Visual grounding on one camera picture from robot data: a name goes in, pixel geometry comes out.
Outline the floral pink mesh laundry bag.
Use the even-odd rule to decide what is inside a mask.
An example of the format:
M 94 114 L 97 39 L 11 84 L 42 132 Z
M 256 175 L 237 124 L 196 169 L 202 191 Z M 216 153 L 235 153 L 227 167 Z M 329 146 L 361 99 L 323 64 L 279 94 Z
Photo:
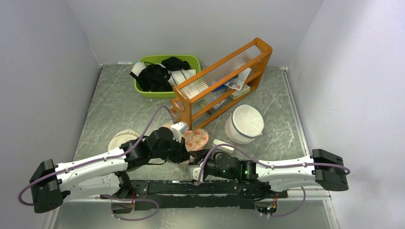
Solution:
M 171 129 L 171 127 L 181 127 L 182 138 L 184 138 L 185 148 L 188 152 L 203 150 L 209 141 L 209 134 L 204 129 L 189 130 L 189 126 L 185 122 L 166 123 L 162 127 Z

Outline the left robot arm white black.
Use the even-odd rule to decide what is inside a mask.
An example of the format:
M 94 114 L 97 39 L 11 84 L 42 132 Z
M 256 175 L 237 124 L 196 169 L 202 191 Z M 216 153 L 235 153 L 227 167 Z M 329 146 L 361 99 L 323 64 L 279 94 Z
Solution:
M 44 160 L 29 180 L 31 206 L 35 213 L 45 213 L 64 202 L 89 196 L 134 198 L 136 191 L 128 172 L 150 166 L 150 160 L 156 158 L 179 164 L 190 160 L 192 135 L 190 130 L 183 132 L 173 126 L 162 126 L 147 136 L 123 130 L 100 155 L 59 164 Z

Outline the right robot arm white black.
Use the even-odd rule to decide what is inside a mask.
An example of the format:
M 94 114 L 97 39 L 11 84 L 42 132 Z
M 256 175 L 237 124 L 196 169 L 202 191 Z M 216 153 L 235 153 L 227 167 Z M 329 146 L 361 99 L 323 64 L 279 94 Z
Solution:
M 208 176 L 260 182 L 258 192 L 268 198 L 290 188 L 319 186 L 328 191 L 349 189 L 342 157 L 314 149 L 311 155 L 296 159 L 265 161 L 241 160 L 226 152 L 217 152 L 200 164 L 189 164 L 189 176 L 203 182 Z

